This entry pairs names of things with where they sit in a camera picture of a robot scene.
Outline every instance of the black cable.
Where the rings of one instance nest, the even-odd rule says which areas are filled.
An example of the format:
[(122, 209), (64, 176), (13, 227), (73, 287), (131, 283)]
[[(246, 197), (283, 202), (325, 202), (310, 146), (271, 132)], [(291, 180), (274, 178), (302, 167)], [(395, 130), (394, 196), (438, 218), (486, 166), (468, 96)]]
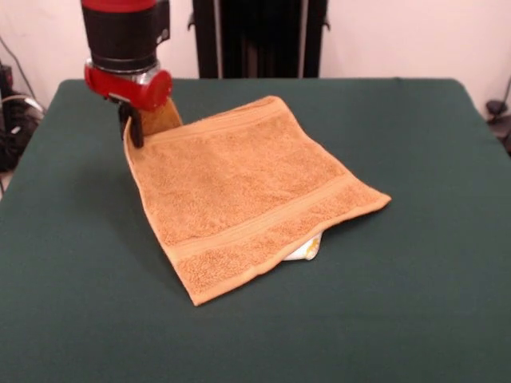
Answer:
[(508, 80), (508, 87), (507, 89), (505, 90), (505, 94), (504, 94), (504, 98), (502, 99), (502, 104), (501, 104), (501, 108), (500, 110), (498, 111), (498, 114), (497, 115), (501, 115), (503, 112), (504, 112), (504, 108), (505, 108), (505, 102), (506, 100), (508, 99), (509, 97), (509, 90), (511, 89), (511, 77), (509, 78)]
[(35, 99), (36, 97), (35, 97), (34, 90), (32, 89), (32, 86), (30, 85), (28, 79), (26, 78), (25, 72), (23, 72), (22, 65), (19, 63), (19, 60), (16, 57), (16, 55), (13, 53), (13, 51), (9, 49), (6, 42), (3, 40), (2, 35), (0, 35), (0, 43), (3, 45), (3, 47), (5, 48), (7, 53), (13, 58), (14, 62), (16, 62), (16, 66), (18, 67), (19, 72), (22, 74), (23, 80), (25, 81), (26, 86), (28, 87), (28, 89), (30, 91), (30, 95), (32, 96), (33, 99)]

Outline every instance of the green table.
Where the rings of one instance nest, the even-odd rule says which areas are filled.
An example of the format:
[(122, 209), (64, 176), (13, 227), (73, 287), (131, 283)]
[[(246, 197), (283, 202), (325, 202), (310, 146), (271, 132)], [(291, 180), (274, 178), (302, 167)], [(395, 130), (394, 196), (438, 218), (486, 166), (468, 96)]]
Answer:
[(463, 87), (175, 84), (187, 122), (268, 94), (391, 205), (195, 308), (146, 222), (115, 106), (66, 81), (0, 203), (0, 381), (511, 379), (511, 162)]

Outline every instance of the towel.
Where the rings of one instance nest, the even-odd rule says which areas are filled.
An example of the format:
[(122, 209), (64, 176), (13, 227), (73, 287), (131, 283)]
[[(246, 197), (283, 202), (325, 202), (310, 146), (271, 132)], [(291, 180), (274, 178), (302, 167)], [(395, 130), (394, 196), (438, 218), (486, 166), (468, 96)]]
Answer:
[(195, 306), (390, 202), (313, 141), (278, 97), (179, 128), (166, 122), (179, 120), (165, 112), (171, 107), (146, 119), (158, 126), (144, 126), (143, 148), (133, 146), (128, 122), (125, 156), (149, 224)]

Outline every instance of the black metal frame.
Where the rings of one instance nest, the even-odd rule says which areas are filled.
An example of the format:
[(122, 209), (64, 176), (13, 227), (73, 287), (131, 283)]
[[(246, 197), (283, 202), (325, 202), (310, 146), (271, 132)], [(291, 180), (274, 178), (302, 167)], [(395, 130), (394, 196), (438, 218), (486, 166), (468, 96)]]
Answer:
[[(220, 0), (222, 6), (232, 0)], [(299, 0), (290, 0), (296, 4)], [(327, 3), (328, 0), (309, 0), (308, 2), (308, 15), (307, 15), (307, 38), (305, 41), (305, 57), (303, 63), (303, 76), (304, 77), (318, 77), (319, 65), (323, 41), (323, 26), (327, 16)], [(218, 78), (218, 57), (216, 56), (216, 27), (215, 27), (215, 7), (214, 0), (193, 0), (193, 24), (196, 30), (196, 45), (197, 57), (199, 61), (199, 75), (200, 78)], [(222, 17), (228, 21), (234, 20), (229, 13), (222, 11)], [(284, 63), (279, 69), (264, 70), (268, 68), (267, 63), (259, 62), (258, 67), (263, 68), (258, 70), (258, 77), (297, 77), (298, 76), (298, 48), (296, 51), (292, 49), (282, 49), (287, 44), (290, 46), (298, 46), (299, 41), (299, 24), (287, 21), (290, 28), (298, 27), (296, 32), (295, 44), (290, 43), (289, 36), (283, 37), (280, 48), (274, 49), (275, 52), (267, 52), (265, 57), (272, 60), (272, 57), (277, 57), (279, 62)], [(240, 53), (242, 47), (240, 46), (239, 39), (229, 39), (229, 36), (235, 36), (239, 33), (239, 28), (234, 23), (222, 25), (222, 47), (223, 47), (223, 67), (224, 77), (248, 77), (245, 69), (245, 64), (239, 57), (243, 55)]]

